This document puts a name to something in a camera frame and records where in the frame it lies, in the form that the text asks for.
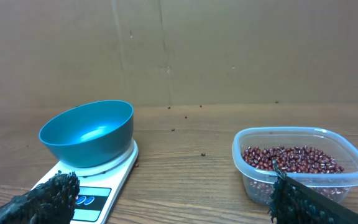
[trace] scale button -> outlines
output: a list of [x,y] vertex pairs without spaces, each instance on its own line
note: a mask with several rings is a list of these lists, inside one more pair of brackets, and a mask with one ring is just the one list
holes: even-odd
[[77,205],[83,203],[86,200],[86,196],[81,196],[78,200],[77,200]]
[[89,205],[90,203],[92,203],[94,201],[94,197],[88,197],[85,202],[84,205]]

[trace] bowl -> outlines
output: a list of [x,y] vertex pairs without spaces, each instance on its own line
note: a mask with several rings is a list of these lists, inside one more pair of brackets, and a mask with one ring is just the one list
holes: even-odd
[[88,103],[47,122],[39,139],[61,162],[79,168],[114,159],[131,144],[134,109],[120,100]]
[[247,195],[260,204],[271,202],[273,183],[277,180],[274,171],[257,169],[246,163],[242,153],[249,147],[261,149],[276,146],[311,146],[323,150],[336,158],[345,168],[340,174],[291,173],[288,176],[335,202],[342,202],[351,187],[358,186],[358,150],[344,137],[322,128],[309,127],[265,127],[249,128],[236,134],[232,145],[234,164],[242,173]]

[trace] white digital scale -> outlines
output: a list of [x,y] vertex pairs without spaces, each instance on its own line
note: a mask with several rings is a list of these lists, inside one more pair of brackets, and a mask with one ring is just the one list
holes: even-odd
[[33,189],[45,183],[59,170],[62,174],[75,172],[80,180],[80,193],[71,224],[103,224],[118,199],[119,193],[135,164],[139,150],[135,140],[122,154],[110,162],[92,168],[76,168],[58,162]]

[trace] container rim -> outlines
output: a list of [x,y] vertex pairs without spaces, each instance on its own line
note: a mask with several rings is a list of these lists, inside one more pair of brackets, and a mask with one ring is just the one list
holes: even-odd
[[45,142],[44,140],[42,140],[42,138],[41,138],[41,132],[42,132],[42,130],[44,129],[44,127],[46,127],[50,122],[52,122],[54,119],[58,118],[59,116],[65,114],[65,113],[68,113],[69,111],[75,110],[75,109],[80,108],[80,107],[82,107],[82,106],[92,105],[92,104],[95,104],[95,103],[109,102],[109,101],[110,101],[110,102],[113,101],[113,102],[124,103],[124,104],[127,104],[127,105],[129,105],[129,106],[131,107],[131,115],[129,115],[128,118],[127,118],[119,127],[117,127],[116,129],[114,129],[114,130],[112,130],[112,131],[110,131],[110,132],[108,132],[108,133],[105,133],[104,135],[102,135],[102,136],[100,136],[100,137],[103,137],[103,136],[105,136],[105,135],[107,135],[107,134],[110,134],[110,133],[115,132],[116,130],[118,130],[119,128],[121,128],[122,126],[124,126],[124,125],[133,117],[133,115],[134,115],[134,107],[133,107],[130,103],[128,103],[128,102],[126,102],[126,101],[123,101],[123,100],[100,100],[100,101],[95,101],[95,102],[91,102],[91,103],[86,103],[86,104],[84,104],[84,105],[80,105],[80,106],[74,107],[74,108],[72,108],[72,109],[70,109],[70,110],[66,110],[66,111],[60,113],[59,115],[55,116],[54,118],[50,119],[50,120],[49,120],[46,124],[44,124],[44,125],[42,126],[42,128],[40,129],[40,132],[38,133],[38,138],[40,139],[40,141],[41,141],[42,143],[44,143],[45,145],[49,145],[49,146],[74,146],[74,145],[77,145],[77,144],[83,144],[84,142],[88,142],[88,141],[93,141],[93,140],[95,140],[95,139],[89,139],[89,140],[86,140],[86,141],[83,141],[83,142],[76,142],[76,143],[74,143],[74,144],[53,144],[53,143]]
[[[234,137],[234,142],[232,145],[232,156],[234,160],[234,165],[237,169],[244,175],[248,176],[251,179],[255,179],[261,182],[274,183],[274,181],[268,181],[268,177],[276,177],[277,174],[274,171],[266,171],[256,169],[251,165],[248,165],[241,157],[241,147],[240,147],[240,138],[247,134],[254,134],[259,132],[266,131],[288,131],[288,132],[309,132],[311,134],[324,134],[340,142],[350,151],[352,151],[358,158],[358,150],[354,147],[347,139],[341,135],[329,131],[323,128],[314,128],[314,127],[299,127],[299,126],[287,126],[287,127],[260,127],[260,128],[247,128],[236,134]],[[335,183],[336,187],[352,187],[358,185],[358,171],[351,173],[342,173],[342,174],[303,174],[303,173],[287,173],[292,179],[329,179],[329,180],[338,180]],[[265,180],[259,180],[258,177],[264,177]],[[317,184],[317,187],[332,187],[332,182]]]

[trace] pile of red beans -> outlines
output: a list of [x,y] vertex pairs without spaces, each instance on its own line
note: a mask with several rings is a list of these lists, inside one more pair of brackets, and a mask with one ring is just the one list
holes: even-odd
[[[337,165],[335,158],[315,147],[271,147],[259,149],[248,147],[242,153],[243,160],[262,170],[274,170],[273,161],[277,161],[280,170],[293,173],[340,174],[344,168]],[[273,184],[259,182],[246,177],[249,183],[248,194],[256,195],[260,203],[269,203],[273,192]],[[313,190],[336,202],[341,201],[349,191],[349,187],[315,187]]]

